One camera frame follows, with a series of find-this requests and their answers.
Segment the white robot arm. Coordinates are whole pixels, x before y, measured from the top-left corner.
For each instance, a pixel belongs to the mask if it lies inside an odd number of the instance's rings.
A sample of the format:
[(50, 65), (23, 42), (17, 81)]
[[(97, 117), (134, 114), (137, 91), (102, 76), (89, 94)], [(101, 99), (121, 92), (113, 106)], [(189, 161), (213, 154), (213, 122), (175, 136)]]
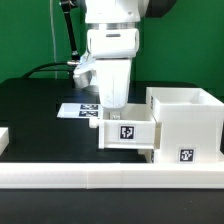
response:
[(88, 26), (86, 51), (74, 70), (80, 88), (98, 88), (100, 104), (119, 119), (128, 101), (132, 59), (140, 45), (136, 24), (161, 18), (177, 0), (79, 0)]

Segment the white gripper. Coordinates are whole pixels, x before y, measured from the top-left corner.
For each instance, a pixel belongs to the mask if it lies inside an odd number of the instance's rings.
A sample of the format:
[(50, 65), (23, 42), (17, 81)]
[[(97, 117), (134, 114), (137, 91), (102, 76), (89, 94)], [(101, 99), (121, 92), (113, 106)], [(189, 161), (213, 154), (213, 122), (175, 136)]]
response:
[(128, 100), (132, 59), (139, 49), (139, 31), (131, 29), (90, 29), (87, 49), (94, 59), (100, 103), (111, 120), (121, 119)]

